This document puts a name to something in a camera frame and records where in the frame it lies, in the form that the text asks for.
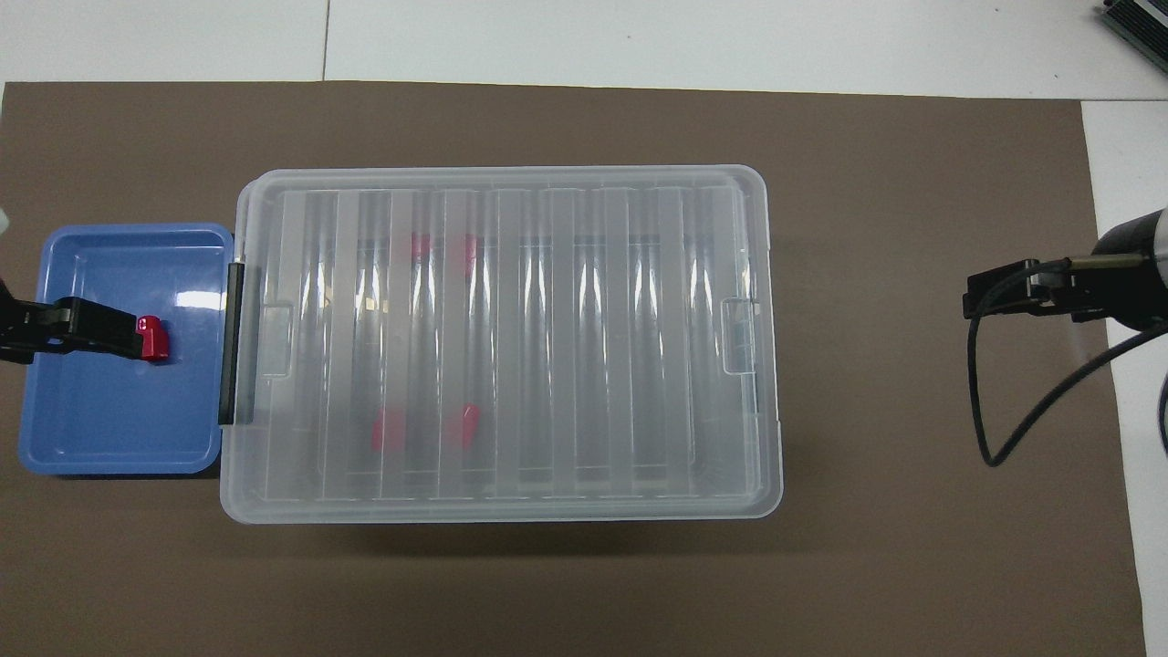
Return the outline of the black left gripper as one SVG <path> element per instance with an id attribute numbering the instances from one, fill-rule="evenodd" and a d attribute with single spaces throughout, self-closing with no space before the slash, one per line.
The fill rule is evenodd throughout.
<path id="1" fill-rule="evenodd" d="M 37 302 L 18 299 L 1 283 L 1 360 L 28 366 L 35 360 L 29 317 L 35 316 L 39 352 L 106 353 L 125 359 L 142 357 L 138 318 L 84 298 L 61 298 L 39 307 Z"/>

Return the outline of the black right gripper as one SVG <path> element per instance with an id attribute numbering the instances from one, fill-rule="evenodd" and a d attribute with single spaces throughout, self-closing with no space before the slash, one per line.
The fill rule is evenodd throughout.
<path id="1" fill-rule="evenodd" d="M 1112 318 L 1147 331 L 1164 323 L 1164 219 L 1152 212 L 1107 230 L 1089 256 L 1062 260 L 1065 270 L 1048 284 L 1048 313 L 1073 323 Z M 966 279 L 965 318 L 1028 313 L 1047 300 L 1035 282 L 1038 260 L 992 267 Z"/>

